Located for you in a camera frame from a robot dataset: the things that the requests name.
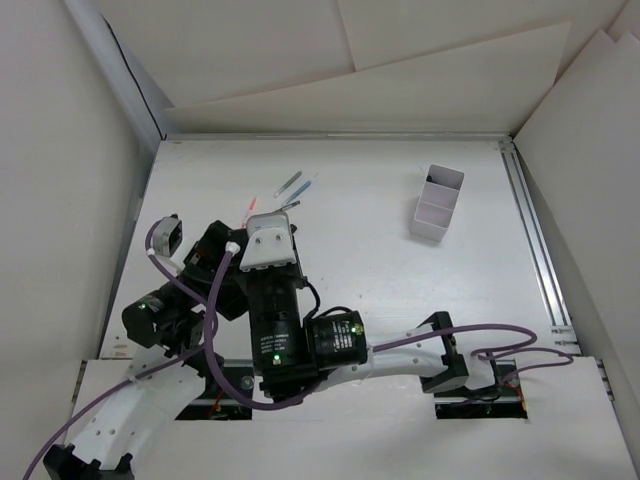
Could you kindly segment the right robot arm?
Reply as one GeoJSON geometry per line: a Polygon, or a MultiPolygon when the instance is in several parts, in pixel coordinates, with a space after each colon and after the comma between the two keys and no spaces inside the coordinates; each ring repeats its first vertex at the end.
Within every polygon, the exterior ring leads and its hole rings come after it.
{"type": "Polygon", "coordinates": [[[370,342],[355,310],[302,316],[297,292],[309,287],[286,215],[259,215],[246,226],[239,282],[245,292],[251,348],[269,409],[297,405],[313,392],[376,377],[415,375],[425,393],[483,394],[499,379],[495,365],[458,351],[453,324],[436,312],[396,339],[370,342]]]}

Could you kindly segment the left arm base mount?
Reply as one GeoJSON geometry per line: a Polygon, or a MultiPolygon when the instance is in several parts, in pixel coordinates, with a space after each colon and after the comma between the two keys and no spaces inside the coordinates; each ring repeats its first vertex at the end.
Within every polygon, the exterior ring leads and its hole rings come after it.
{"type": "MultiPolygon", "coordinates": [[[[247,359],[225,361],[223,371],[233,387],[248,399],[253,398],[254,371],[247,359]]],[[[176,417],[178,421],[249,421],[252,409],[225,393],[212,377],[206,379],[204,392],[176,417]]]]}

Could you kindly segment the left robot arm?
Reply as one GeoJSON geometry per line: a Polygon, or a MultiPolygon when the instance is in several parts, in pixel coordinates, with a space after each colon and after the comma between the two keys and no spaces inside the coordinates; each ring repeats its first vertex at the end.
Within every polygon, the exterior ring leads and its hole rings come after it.
{"type": "Polygon", "coordinates": [[[126,307],[122,323],[137,345],[124,379],[73,416],[93,416],[67,444],[50,439],[43,465],[52,479],[132,479],[161,431],[192,401],[222,387],[201,339],[215,270],[228,243],[247,244],[243,229],[209,225],[167,283],[126,307]]]}

